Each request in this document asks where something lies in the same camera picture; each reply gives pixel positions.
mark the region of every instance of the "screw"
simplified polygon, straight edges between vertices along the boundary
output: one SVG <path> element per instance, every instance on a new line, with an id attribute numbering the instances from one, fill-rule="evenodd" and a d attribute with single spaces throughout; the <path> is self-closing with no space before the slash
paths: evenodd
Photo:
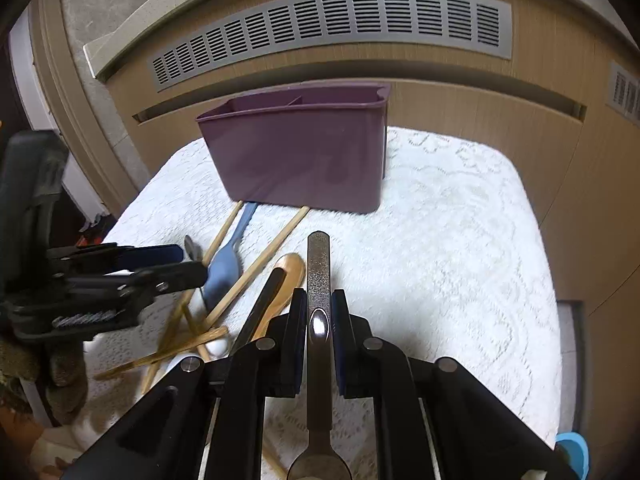
<path id="1" fill-rule="evenodd" d="M 270 337 L 261 337 L 255 342 L 255 347 L 258 350 L 271 350 L 274 346 L 276 346 L 276 342 Z"/>
<path id="2" fill-rule="evenodd" d="M 438 359 L 438 368 L 443 372 L 452 373 L 458 368 L 458 363 L 451 357 L 443 357 Z"/>
<path id="3" fill-rule="evenodd" d="M 193 372 L 200 368 L 200 359 L 197 357 L 189 356 L 180 361 L 180 368 L 183 372 Z"/>
<path id="4" fill-rule="evenodd" d="M 367 350 L 380 350 L 382 348 L 382 339 L 377 337 L 367 337 L 362 346 Z"/>

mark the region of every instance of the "air vent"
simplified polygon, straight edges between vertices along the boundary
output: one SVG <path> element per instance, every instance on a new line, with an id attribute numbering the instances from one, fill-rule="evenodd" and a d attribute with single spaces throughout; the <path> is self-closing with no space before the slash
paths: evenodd
<path id="1" fill-rule="evenodd" d="M 471 41 L 471 3 L 465 0 L 447 0 L 449 35 Z"/>
<path id="2" fill-rule="evenodd" d="M 244 30 L 242 30 L 242 23 L 240 20 L 227 23 L 225 25 L 225 34 L 232 56 L 236 56 L 237 54 L 242 54 L 247 51 Z"/>
<path id="3" fill-rule="evenodd" d="M 276 7 L 275 9 L 269 9 L 268 12 L 271 30 L 273 31 L 273 41 L 275 43 L 284 43 L 285 41 L 295 40 L 289 6 Z"/>
<path id="4" fill-rule="evenodd" d="M 511 6 L 498 0 L 275 0 L 195 30 L 148 66 L 161 90 L 230 63 L 328 44 L 437 44 L 511 59 L 511 33 Z M 618 91 L 625 109 L 626 81 Z"/>
<path id="5" fill-rule="evenodd" d="M 207 43 L 209 43 L 209 50 L 211 51 L 211 57 L 213 61 L 220 61 L 226 57 L 225 40 L 222 37 L 222 31 L 220 28 L 215 28 L 206 33 Z"/>
<path id="6" fill-rule="evenodd" d="M 324 10 L 326 31 L 330 36 L 351 32 L 347 0 L 322 0 L 322 10 Z"/>
<path id="7" fill-rule="evenodd" d="M 415 0 L 418 13 L 418 32 L 442 36 L 442 8 L 440 0 Z"/>
<path id="8" fill-rule="evenodd" d="M 156 74 L 156 78 L 158 82 L 162 85 L 169 81 L 169 77 L 166 74 L 166 70 L 164 68 L 164 64 L 162 63 L 162 58 L 157 57 L 154 59 L 154 73 Z"/>
<path id="9" fill-rule="evenodd" d="M 640 126 L 640 81 L 628 70 L 611 62 L 607 104 Z"/>
<path id="10" fill-rule="evenodd" d="M 409 0 L 385 0 L 385 14 L 389 32 L 412 32 Z"/>
<path id="11" fill-rule="evenodd" d="M 300 38 L 306 40 L 306 38 L 322 36 L 320 15 L 318 14 L 316 1 L 297 2 L 293 4 L 293 7 L 296 10 L 296 23 L 300 31 Z"/>
<path id="12" fill-rule="evenodd" d="M 476 5 L 478 41 L 488 45 L 500 45 L 500 12 L 495 7 Z"/>
<path id="13" fill-rule="evenodd" d="M 356 15 L 356 30 L 358 32 L 380 32 L 380 10 L 378 0 L 351 0 L 353 12 Z"/>

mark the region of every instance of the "red object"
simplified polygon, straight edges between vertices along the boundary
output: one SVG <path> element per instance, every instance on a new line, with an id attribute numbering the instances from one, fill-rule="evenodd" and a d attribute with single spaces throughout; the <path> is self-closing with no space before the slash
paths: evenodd
<path id="1" fill-rule="evenodd" d="M 380 206 L 390 86 L 301 84 L 197 117 L 232 200 L 368 213 Z"/>

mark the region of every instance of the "table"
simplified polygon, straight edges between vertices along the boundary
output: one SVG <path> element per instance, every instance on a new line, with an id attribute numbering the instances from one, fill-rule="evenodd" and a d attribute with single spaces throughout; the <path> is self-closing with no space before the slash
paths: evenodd
<path id="1" fill-rule="evenodd" d="M 181 150 L 142 190 L 106 242 L 206 248 L 231 211 L 202 139 Z M 261 205 L 239 244 L 247 267 L 295 214 Z M 518 174 L 501 153 L 466 140 L 388 129 L 382 205 L 368 215 L 311 211 L 262 274 L 220 320 L 233 339 L 276 259 L 298 252 L 315 230 L 331 238 L 332 287 L 353 314 L 407 355 L 460 361 L 549 446 L 558 430 L 561 352 L 558 311 L 542 238 Z M 143 311 L 140 326 L 86 345 L 90 376 L 156 349 L 175 295 Z M 192 304 L 197 316 L 198 306 Z M 143 370 L 90 381 L 74 424 L 90 445 L 136 400 Z M 268 399 L 265 437 L 289 466 L 306 447 L 305 388 Z M 332 441 L 354 477 L 375 478 L 370 399 L 334 399 Z M 263 478 L 273 478 L 266 463 Z"/>

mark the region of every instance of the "blue spatula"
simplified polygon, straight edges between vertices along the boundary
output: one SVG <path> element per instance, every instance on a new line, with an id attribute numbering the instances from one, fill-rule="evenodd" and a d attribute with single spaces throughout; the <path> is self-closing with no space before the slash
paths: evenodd
<path id="1" fill-rule="evenodd" d="M 231 240 L 216 253 L 209 264 L 209 277 L 202 287 L 202 299 L 208 312 L 211 312 L 218 302 L 224 298 L 233 284 L 242 274 L 240 256 L 236 251 L 236 244 L 242 238 L 242 234 L 258 207 L 255 202 L 244 205 L 242 216 L 238 221 L 236 230 L 231 235 Z"/>

